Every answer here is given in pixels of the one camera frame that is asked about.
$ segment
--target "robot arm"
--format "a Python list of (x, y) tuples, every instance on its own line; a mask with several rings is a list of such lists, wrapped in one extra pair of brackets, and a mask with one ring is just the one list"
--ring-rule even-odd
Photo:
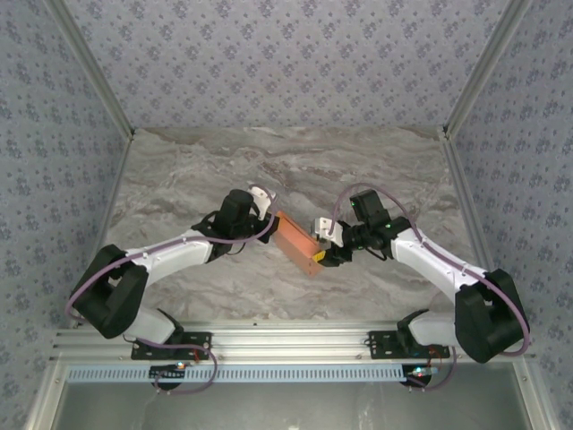
[[(377, 250), (381, 252), (381, 259), (395, 259), (420, 273), (455, 306), (454, 313), (421, 310), (399, 322), (398, 337), (405, 350), (415, 354), (424, 346), (460, 346), (472, 359), (485, 363), (523, 339), (513, 312), (482, 282), (468, 274), (476, 273), (489, 280), (509, 297), (525, 319), (513, 280), (505, 271), (488, 272), (464, 262), (434, 244), (418, 229), (420, 240), (407, 219), (389, 216), (373, 190), (356, 194), (350, 201), (360, 224), (351, 227), (340, 222), (331, 229), (331, 219), (315, 220), (315, 236), (331, 242), (330, 249), (317, 254), (315, 261), (336, 267), (351, 262), (353, 251)], [(436, 256), (429, 247), (461, 269)]]
[[(262, 233), (271, 222), (268, 213), (271, 199), (274, 195), (268, 196), (258, 187), (252, 187), (248, 192), (233, 190), (219, 211), (212, 212), (180, 236), (127, 251), (115, 245), (105, 246), (83, 274), (73, 294), (102, 268), (133, 258), (107, 276), (98, 278), (73, 302), (73, 307), (107, 339), (124, 335), (160, 344), (180, 343), (182, 329), (171, 316), (141, 306), (145, 288), (186, 267), (218, 259), (231, 250), (233, 241)], [(276, 217), (272, 222), (267, 232), (259, 237), (265, 244), (278, 227)]]

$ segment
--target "marble table surface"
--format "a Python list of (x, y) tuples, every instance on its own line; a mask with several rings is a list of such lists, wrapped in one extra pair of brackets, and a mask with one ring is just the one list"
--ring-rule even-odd
[[(126, 162), (107, 243), (123, 249), (183, 233), (250, 183), (278, 193), (301, 226), (328, 216), (356, 182), (386, 186), (419, 227), (474, 261), (441, 143), (432, 131), (402, 128), (236, 128), (138, 130)], [(392, 216), (398, 209), (382, 200)], [(352, 222), (345, 203), (341, 218)], [(415, 271), (368, 253), (310, 279), (271, 241), (179, 271), (143, 298), (177, 319), (375, 319), (396, 321), (447, 306)]]

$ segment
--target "enclosure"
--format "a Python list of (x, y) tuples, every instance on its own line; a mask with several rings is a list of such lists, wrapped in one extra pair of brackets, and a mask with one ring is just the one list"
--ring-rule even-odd
[[(368, 358), (364, 336), (450, 309), (438, 288), (367, 253), (309, 278), (273, 240), (253, 243), (160, 280), (143, 304), (219, 336), (222, 370), (357, 374), (220, 374), (188, 398), (194, 425), (573, 428), (568, 1), (28, 0), (0, 15), (2, 428), (157, 428), (154, 410), (186, 404), (145, 378), (86, 376), (135, 366), (121, 337), (64, 316), (103, 245), (181, 235), (250, 184), (307, 228), (355, 183), (386, 187), (461, 259), (507, 271), (527, 354), (478, 365), (458, 351), (449, 386), (408, 395), (388, 375), (410, 362)], [(355, 222), (347, 203), (341, 219)], [(133, 410), (78, 418), (125, 399)]]

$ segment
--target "orange block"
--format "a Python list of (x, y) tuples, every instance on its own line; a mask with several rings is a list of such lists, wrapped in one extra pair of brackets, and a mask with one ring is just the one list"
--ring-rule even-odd
[(279, 211), (277, 215), (280, 217), (280, 222), (277, 231), (272, 235), (275, 243), (304, 273), (313, 277), (324, 269), (312, 259), (321, 251), (318, 241), (306, 233), (283, 211)]

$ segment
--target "patterned wallpaper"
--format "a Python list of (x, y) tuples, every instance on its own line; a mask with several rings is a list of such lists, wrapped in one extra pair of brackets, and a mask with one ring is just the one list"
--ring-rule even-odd
[(456, 138), (496, 264), (573, 428), (573, 3), (536, 1)]
[(132, 126), (439, 125), (506, 0), (66, 0)]
[(41, 0), (0, 7), (0, 428), (20, 429), (123, 138)]

